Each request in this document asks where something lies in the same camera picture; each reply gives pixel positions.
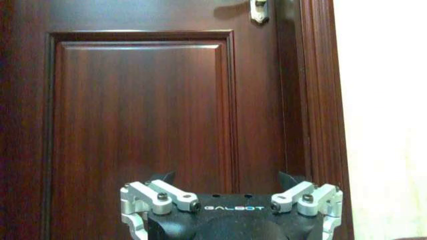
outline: white wall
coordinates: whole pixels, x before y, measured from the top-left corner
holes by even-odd
[[[355,238],[427,237],[427,1],[334,6]]]

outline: door latch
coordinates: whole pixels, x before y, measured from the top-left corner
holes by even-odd
[[[251,20],[259,25],[269,22],[269,1],[267,0],[250,0]]]

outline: screw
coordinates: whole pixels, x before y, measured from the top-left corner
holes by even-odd
[[[190,211],[191,212],[198,212],[201,210],[201,202],[199,201],[193,201],[190,204]]]
[[[279,213],[281,211],[281,205],[277,202],[271,202],[271,210],[274,213]]]
[[[167,194],[166,192],[161,192],[161,193],[158,194],[158,199],[159,199],[161,201],[169,200],[169,194]]]
[[[302,196],[302,200],[303,200],[306,203],[313,204],[313,203],[314,203],[314,195],[311,195],[311,194],[305,194],[305,195]]]

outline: metal clamp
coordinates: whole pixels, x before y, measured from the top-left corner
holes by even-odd
[[[299,201],[305,194],[311,194],[315,186],[311,182],[303,181],[283,193],[271,196],[271,209],[275,213],[287,213],[293,210],[293,205]]]
[[[154,180],[149,187],[157,192],[166,192],[173,198],[173,202],[177,204],[179,210],[186,212],[198,212],[201,210],[201,202],[197,194],[186,192],[170,185],[162,180]]]
[[[173,203],[182,211],[197,212],[201,202],[197,194],[185,192],[162,180],[142,184],[139,181],[127,183],[121,188],[122,222],[129,225],[133,239],[149,240],[146,229],[149,215],[166,215],[173,211]]]
[[[135,240],[147,240],[145,219],[139,212],[153,211],[158,215],[169,214],[173,210],[173,199],[162,192],[158,193],[139,181],[121,188],[122,222],[129,225]]]
[[[298,200],[298,212],[306,216],[315,216],[318,212],[323,218],[323,240],[331,240],[335,228],[342,225],[343,214],[343,191],[325,184]]]

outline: wooden door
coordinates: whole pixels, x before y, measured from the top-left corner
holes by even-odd
[[[246,0],[10,5],[11,236],[127,238],[119,189],[154,173],[177,171],[193,192],[281,190],[274,4],[263,26]]]

